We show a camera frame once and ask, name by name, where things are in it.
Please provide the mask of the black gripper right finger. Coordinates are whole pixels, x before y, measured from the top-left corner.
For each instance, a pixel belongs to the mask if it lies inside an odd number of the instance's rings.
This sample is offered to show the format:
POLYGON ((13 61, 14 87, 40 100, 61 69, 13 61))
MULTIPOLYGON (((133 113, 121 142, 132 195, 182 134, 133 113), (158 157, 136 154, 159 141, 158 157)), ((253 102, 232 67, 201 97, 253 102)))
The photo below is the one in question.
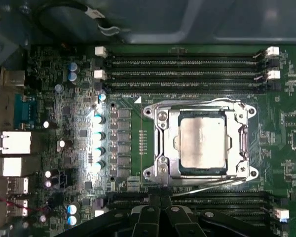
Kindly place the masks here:
POLYGON ((221 213, 204 210, 195 215, 189 208, 172 204, 172 192, 160 189, 160 204, 177 237, 267 237, 269 230, 221 213))

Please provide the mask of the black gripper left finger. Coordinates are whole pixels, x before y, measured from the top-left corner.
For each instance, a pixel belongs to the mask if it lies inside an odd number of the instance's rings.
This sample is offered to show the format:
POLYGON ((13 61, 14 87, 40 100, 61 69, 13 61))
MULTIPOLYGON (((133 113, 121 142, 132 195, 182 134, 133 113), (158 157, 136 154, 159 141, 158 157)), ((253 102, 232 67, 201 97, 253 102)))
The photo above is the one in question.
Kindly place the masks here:
POLYGON ((59 237, 157 237, 161 213, 160 188, 149 189, 148 205, 110 210, 58 234, 59 237))

